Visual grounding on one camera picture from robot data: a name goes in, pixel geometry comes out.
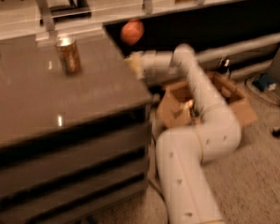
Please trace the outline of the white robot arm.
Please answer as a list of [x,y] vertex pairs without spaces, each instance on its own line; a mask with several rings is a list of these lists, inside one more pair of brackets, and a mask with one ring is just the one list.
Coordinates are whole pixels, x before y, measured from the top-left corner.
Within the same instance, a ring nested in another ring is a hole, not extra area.
[[209,188],[202,164],[233,152],[242,130],[225,99],[199,66],[187,44],[175,51],[138,51],[130,65],[140,77],[174,69],[187,78],[202,122],[164,131],[156,162],[170,224],[227,224]]

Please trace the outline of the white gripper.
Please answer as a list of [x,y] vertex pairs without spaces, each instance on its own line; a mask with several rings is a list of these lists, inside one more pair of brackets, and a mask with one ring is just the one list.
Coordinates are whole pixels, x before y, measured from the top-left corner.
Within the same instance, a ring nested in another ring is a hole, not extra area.
[[133,52],[126,59],[127,64],[132,69],[138,79],[154,76],[157,73],[157,51],[148,50],[140,54]]

